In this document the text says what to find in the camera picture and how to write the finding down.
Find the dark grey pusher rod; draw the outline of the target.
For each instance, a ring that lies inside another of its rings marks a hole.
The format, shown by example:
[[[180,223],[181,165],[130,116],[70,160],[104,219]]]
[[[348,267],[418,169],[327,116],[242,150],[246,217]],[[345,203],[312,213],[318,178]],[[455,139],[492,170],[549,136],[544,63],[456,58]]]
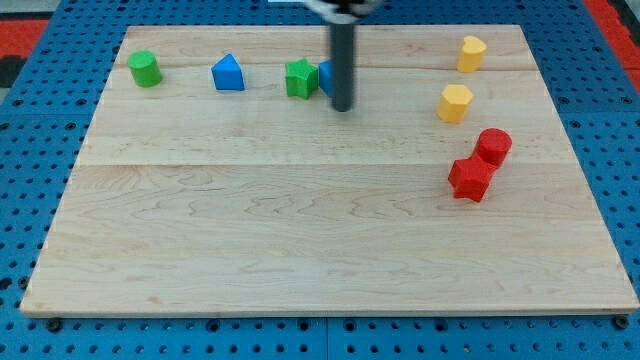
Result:
[[[347,112],[354,98],[354,25],[329,24],[332,107]]]

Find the silver rod mount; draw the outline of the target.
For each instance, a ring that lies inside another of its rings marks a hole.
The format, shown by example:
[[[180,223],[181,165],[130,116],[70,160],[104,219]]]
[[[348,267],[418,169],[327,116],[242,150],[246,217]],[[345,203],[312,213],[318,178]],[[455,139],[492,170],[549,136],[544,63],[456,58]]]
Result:
[[[304,5],[328,23],[357,23],[367,17],[382,0],[305,0]]]

